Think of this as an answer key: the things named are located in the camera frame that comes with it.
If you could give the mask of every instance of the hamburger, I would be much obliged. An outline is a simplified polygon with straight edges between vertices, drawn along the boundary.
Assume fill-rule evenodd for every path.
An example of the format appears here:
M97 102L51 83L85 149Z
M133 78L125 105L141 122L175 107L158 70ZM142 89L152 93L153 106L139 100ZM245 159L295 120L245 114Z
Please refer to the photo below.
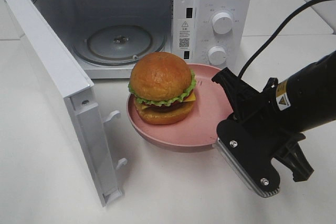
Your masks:
M191 112L195 85L195 74L183 59L168 52L153 52L135 64L129 91L142 120L172 124Z

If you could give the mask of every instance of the black cable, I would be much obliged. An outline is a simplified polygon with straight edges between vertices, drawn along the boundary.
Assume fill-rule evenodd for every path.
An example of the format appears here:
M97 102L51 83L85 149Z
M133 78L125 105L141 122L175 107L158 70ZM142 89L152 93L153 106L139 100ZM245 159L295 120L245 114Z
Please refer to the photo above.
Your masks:
M244 66L242 67L241 71L239 72L238 75L238 79L236 82L236 86L235 86L235 93L234 93L234 105L235 105L235 116L237 119L240 119L240 114L239 114L239 110L237 108L237 96L238 96L238 89L239 89L239 82L243 76L243 74L245 73L246 69L248 68L248 66L250 66L250 64L252 63L252 61L254 61L257 56L275 39L275 37L281 32L281 30L285 27L285 25L287 25L288 22L290 22L290 20L292 18L294 18L296 15L298 15L300 12L302 12L303 10L307 9L308 7L321 3L321 2L325 2L325 1L332 1L332 0L311 0L306 2L304 5L300 6L299 8L297 8L294 12L292 12L281 24L280 26L275 30L275 32L269 37L269 39L248 59L248 61L244 64Z

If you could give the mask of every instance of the sticker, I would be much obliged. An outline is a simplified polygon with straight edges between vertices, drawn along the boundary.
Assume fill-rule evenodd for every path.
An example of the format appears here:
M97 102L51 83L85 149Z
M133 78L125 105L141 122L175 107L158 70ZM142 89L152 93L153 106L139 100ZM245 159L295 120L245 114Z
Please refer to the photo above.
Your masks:
M179 46L179 49L189 50L191 48L191 36L194 30L193 19L178 19L177 20L177 32L175 44Z
M285 80L282 83L278 84L275 93L279 110L285 110L290 107L290 102L286 92L287 81L288 80Z

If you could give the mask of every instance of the white knob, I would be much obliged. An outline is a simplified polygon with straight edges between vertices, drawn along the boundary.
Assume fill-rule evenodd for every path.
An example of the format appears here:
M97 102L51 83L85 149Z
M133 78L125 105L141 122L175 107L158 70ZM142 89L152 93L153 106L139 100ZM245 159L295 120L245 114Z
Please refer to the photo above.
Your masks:
M212 47L208 51L209 62L212 65L218 66L225 62L226 52L223 47Z
M217 13L212 18L212 27L218 34L228 33L232 29L233 21L229 13L221 12Z

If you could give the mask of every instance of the pink plate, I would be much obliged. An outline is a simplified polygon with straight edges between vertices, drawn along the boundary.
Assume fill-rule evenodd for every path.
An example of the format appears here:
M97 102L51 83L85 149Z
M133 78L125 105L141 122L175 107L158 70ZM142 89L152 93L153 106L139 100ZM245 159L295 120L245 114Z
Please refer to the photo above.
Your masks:
M133 104L133 95L127 100L127 115L135 130L147 141L177 152L207 150L217 140L217 124L226 119L232 108L223 88L211 78L220 69L189 64L197 81L196 103L186 119L169 125L152 125L142 121Z

